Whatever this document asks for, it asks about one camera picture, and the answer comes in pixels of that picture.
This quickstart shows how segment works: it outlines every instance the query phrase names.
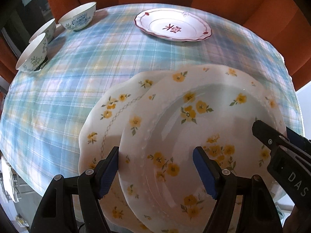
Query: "window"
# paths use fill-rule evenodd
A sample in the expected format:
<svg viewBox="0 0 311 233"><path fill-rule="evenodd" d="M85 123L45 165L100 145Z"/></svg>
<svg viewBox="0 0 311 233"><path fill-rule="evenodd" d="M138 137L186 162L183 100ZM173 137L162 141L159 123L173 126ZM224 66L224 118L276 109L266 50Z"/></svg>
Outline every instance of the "window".
<svg viewBox="0 0 311 233"><path fill-rule="evenodd" d="M48 0L21 0L2 28L2 34L19 58L30 37L52 18Z"/></svg>

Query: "yellow flower pattern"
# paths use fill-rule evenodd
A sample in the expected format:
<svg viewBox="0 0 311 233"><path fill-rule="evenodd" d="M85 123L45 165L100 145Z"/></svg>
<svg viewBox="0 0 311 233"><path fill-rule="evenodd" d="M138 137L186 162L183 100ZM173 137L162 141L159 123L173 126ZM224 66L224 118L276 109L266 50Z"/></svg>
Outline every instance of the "yellow flower pattern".
<svg viewBox="0 0 311 233"><path fill-rule="evenodd" d="M235 100L233 100L232 103L230 103L229 106L237 105L237 104L242 104L246 103L247 97L246 95L243 95L242 93L238 94Z"/></svg>
<svg viewBox="0 0 311 233"><path fill-rule="evenodd" d="M234 154L234 151L235 151L234 145L230 145L230 144L225 145L225 147L224 147L224 154L225 155L232 155L232 154Z"/></svg>
<svg viewBox="0 0 311 233"><path fill-rule="evenodd" d="M262 145L259 156L259 167L261 167L264 164L265 160L267 160L270 156L270 151L268 149L265 149L265 145Z"/></svg>
<svg viewBox="0 0 311 233"><path fill-rule="evenodd" d="M220 138L219 134L217 135L212 135L211 137L209 137L206 142L207 143L216 143L217 140Z"/></svg>
<svg viewBox="0 0 311 233"><path fill-rule="evenodd" d="M175 177L179 174L180 167L178 164L174 163L173 157L171 157L169 160L166 160L161 152L156 152L153 155L148 155L147 159L152 160L152 163L155 165L155 167L161 169L158 170L155 174L156 180L158 182L166 182L166 175Z"/></svg>
<svg viewBox="0 0 311 233"><path fill-rule="evenodd" d="M112 216L113 218L116 218L116 219L122 219L122 216L123 216L123 210L118 210L117 207L114 207L114 209L112 210Z"/></svg>
<svg viewBox="0 0 311 233"><path fill-rule="evenodd" d="M208 144L206 146L202 146L202 148L222 169L226 168L235 173L234 169L236 167L236 161L234 161L232 157L235 153L235 147L232 144L220 146L217 144L217 140L219 138L219 134L208 137L206 140L206 143Z"/></svg>
<svg viewBox="0 0 311 233"><path fill-rule="evenodd" d="M173 74L173 80L176 82L183 82L187 76L188 71Z"/></svg>
<svg viewBox="0 0 311 233"><path fill-rule="evenodd" d="M180 116L182 117L181 124L183 124L186 121L197 123L195 119L196 112L192 109L191 105L185 108L181 107L180 112L181 112Z"/></svg>
<svg viewBox="0 0 311 233"><path fill-rule="evenodd" d="M188 92L183 96L183 101L185 103L192 103L195 100L195 93Z"/></svg>
<svg viewBox="0 0 311 233"><path fill-rule="evenodd" d="M195 105L195 108L197 109L197 112L200 114L203 113L208 113L208 112L212 112L213 109L209 108L209 105L207 105L205 102L203 101L198 101Z"/></svg>
<svg viewBox="0 0 311 233"><path fill-rule="evenodd" d="M92 162L89 164L89 167L91 168L91 169L94 169L95 167L96 167L96 165L97 165L97 161L96 161L96 158L94 158L93 160L92 160Z"/></svg>
<svg viewBox="0 0 311 233"><path fill-rule="evenodd" d="M136 189L133 186L134 186L133 184L128 186L127 188L128 195L130 196L134 195L136 199L139 199L139 194L136 193Z"/></svg>
<svg viewBox="0 0 311 233"><path fill-rule="evenodd" d="M128 164L131 162L130 161L130 157L128 155L125 156L125 162L128 163Z"/></svg>
<svg viewBox="0 0 311 233"><path fill-rule="evenodd" d="M141 84L140 87L144 87L144 89L145 89L145 88L150 88L152 86L152 84L153 84L153 81L145 79L144 81L140 81L138 83Z"/></svg>
<svg viewBox="0 0 311 233"><path fill-rule="evenodd" d="M140 124L142 122L141 117L134 116L133 118L130 118L129 123L132 130L132 135L134 136L136 134L136 130L140 127Z"/></svg>
<svg viewBox="0 0 311 233"><path fill-rule="evenodd" d="M89 134L89 135L87 136L87 138L88 138L87 144L89 144L89 143L94 144L94 142L97 142L97 140L96 140L96 135L97 135L96 132L92 132L91 134Z"/></svg>
<svg viewBox="0 0 311 233"><path fill-rule="evenodd" d="M166 173L173 177L177 176L179 173L179 166L177 164L169 163L167 165Z"/></svg>
<svg viewBox="0 0 311 233"><path fill-rule="evenodd" d="M115 109L116 103L118 102L117 99L109 97L106 104L103 104L102 107L106 107L107 109Z"/></svg>
<svg viewBox="0 0 311 233"><path fill-rule="evenodd" d="M120 94L119 95L119 101L124 102L129 96L131 96L131 95L130 94Z"/></svg>
<svg viewBox="0 0 311 233"><path fill-rule="evenodd" d="M156 94L150 95L150 96L149 96L149 100L152 100L152 101L153 101L153 99L155 98L155 95L156 95Z"/></svg>
<svg viewBox="0 0 311 233"><path fill-rule="evenodd" d="M153 164L157 167L157 168L161 168L165 162L165 158L164 156L162 155L162 153L160 152L156 152L154 155L153 155Z"/></svg>
<svg viewBox="0 0 311 233"><path fill-rule="evenodd" d="M110 110L105 110L103 114L101 114L101 120L103 120L104 118L108 119L110 117L112 117L112 112Z"/></svg>
<svg viewBox="0 0 311 233"><path fill-rule="evenodd" d="M187 213L191 220L193 217L198 216L203 209L203 207L198 206L202 202L204 202L204 200L200 199L200 194L198 194L198 197L190 194L183 199L183 204L180 205L181 211Z"/></svg>
<svg viewBox="0 0 311 233"><path fill-rule="evenodd" d="M229 70L228 70L228 72L226 72L226 74L237 77L236 71L233 68L229 68Z"/></svg>
<svg viewBox="0 0 311 233"><path fill-rule="evenodd" d="M219 145L212 145L209 147L208 155L211 157L217 157L219 154L221 154L222 148Z"/></svg>
<svg viewBox="0 0 311 233"><path fill-rule="evenodd" d="M270 107L271 107L272 109L275 108L275 107L277 106L275 100L269 99L268 97L265 97L265 98L266 98L266 100L268 101L268 103L269 103L269 105L270 105Z"/></svg>

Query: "table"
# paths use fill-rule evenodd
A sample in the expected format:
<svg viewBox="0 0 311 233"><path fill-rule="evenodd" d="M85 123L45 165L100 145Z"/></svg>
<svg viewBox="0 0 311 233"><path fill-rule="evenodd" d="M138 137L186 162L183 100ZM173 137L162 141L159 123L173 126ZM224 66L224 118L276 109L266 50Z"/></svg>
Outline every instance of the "table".
<svg viewBox="0 0 311 233"><path fill-rule="evenodd" d="M134 24L146 9L186 10L206 20L213 35L200 42L170 42ZM78 32L58 27L47 65L18 72L0 121L0 149L16 172L43 195L53 176L78 175L80 130L111 86L149 70L185 64L225 64L272 90L285 124L303 135L302 117L283 57L250 30L216 15L168 4L128 4L96 11Z"/></svg>

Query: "green floral bowl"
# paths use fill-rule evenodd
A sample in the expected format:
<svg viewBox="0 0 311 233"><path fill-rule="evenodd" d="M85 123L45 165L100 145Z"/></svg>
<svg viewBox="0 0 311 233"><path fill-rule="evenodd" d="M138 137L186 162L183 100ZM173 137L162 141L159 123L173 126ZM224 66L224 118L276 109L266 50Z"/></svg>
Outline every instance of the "green floral bowl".
<svg viewBox="0 0 311 233"><path fill-rule="evenodd" d="M48 40L46 39L46 34L42 33L23 51L17 61L16 69L23 72L38 70L42 63L46 61L47 51Z"/></svg>
<svg viewBox="0 0 311 233"><path fill-rule="evenodd" d="M44 25L42 25L40 29L38 29L34 33L34 35L32 35L32 37L29 39L29 43L31 43L36 37L38 37L43 32L46 34L46 39L50 43L53 39L55 29L56 29L56 23L55 23L55 18L53 18L49 20L48 22L46 22Z"/></svg>

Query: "blue plaid pattern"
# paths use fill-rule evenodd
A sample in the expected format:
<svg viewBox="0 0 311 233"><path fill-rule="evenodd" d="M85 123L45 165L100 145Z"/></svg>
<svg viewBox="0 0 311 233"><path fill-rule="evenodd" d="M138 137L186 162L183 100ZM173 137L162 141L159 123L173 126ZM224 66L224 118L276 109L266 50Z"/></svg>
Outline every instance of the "blue plaid pattern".
<svg viewBox="0 0 311 233"><path fill-rule="evenodd" d="M213 35L200 42L170 42L134 24L143 10L177 8L206 20ZM111 86L149 70L186 64L224 64L245 71L272 90L286 125L303 134L291 78L278 51L253 32L207 12L167 4L128 4L95 13L78 32L58 28L49 62L39 72L18 72L0 122L1 151L40 195L56 174L78 174L80 130Z"/></svg>

